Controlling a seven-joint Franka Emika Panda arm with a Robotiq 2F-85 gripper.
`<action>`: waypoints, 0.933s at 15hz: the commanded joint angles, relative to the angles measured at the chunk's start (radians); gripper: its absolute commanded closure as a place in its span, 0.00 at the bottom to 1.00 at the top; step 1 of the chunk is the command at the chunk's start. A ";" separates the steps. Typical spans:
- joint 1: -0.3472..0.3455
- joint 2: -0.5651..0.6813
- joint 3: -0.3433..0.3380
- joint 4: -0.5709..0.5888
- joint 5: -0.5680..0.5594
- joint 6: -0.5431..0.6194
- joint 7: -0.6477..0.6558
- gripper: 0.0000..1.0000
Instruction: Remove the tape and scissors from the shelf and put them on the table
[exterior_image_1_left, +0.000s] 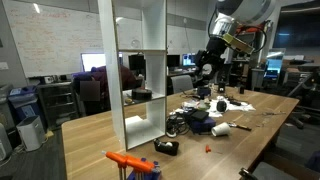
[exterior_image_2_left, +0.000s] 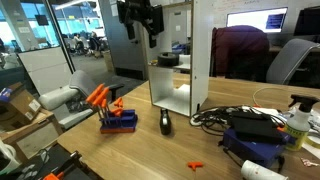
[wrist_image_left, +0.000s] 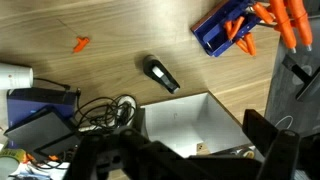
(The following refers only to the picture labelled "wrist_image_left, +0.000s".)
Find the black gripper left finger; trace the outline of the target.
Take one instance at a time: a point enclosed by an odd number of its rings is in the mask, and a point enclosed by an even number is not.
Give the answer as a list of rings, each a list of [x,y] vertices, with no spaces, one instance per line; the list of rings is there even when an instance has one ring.
[[[63,180],[107,180],[115,170],[122,170],[131,180],[155,178],[160,167],[155,156],[146,151],[150,145],[150,140],[128,127],[111,134],[87,134]]]

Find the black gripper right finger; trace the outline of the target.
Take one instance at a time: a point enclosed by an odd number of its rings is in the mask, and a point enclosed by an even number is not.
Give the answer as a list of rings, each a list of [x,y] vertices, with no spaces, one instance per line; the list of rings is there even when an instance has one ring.
[[[300,144],[297,133],[278,130],[254,109],[245,111],[242,131],[264,156],[257,180],[293,180]]]

